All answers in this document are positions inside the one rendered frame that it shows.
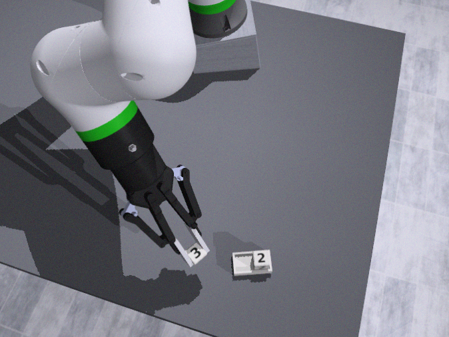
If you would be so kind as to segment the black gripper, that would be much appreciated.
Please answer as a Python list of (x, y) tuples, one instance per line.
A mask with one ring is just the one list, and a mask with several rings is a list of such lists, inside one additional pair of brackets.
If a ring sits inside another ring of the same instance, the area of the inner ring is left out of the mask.
[[(180, 254), (182, 259), (191, 267), (193, 262), (175, 238), (160, 208), (161, 203), (167, 200), (185, 222), (185, 226), (194, 240), (207, 253), (210, 251), (201, 238), (202, 233), (197, 227), (196, 220), (202, 216), (202, 213), (190, 183), (189, 169), (183, 165), (178, 165), (177, 168), (169, 168), (152, 144), (141, 158), (123, 168), (111, 170), (111, 172), (127, 194), (128, 203), (125, 208), (119, 211), (119, 214), (127, 222), (136, 224), (160, 248), (170, 244), (172, 249)], [(189, 213), (172, 193), (174, 177), (178, 181)], [(157, 236), (154, 230), (137, 215), (135, 206), (149, 208), (162, 235)]]

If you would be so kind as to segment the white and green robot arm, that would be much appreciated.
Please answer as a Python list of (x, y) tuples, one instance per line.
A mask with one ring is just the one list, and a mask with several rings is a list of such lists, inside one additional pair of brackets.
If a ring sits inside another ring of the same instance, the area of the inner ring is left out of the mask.
[(103, 0), (102, 19), (38, 42), (32, 80), (101, 168), (120, 169), (155, 138), (134, 101), (176, 93), (195, 67), (194, 34), (224, 37), (246, 17), (245, 0)]

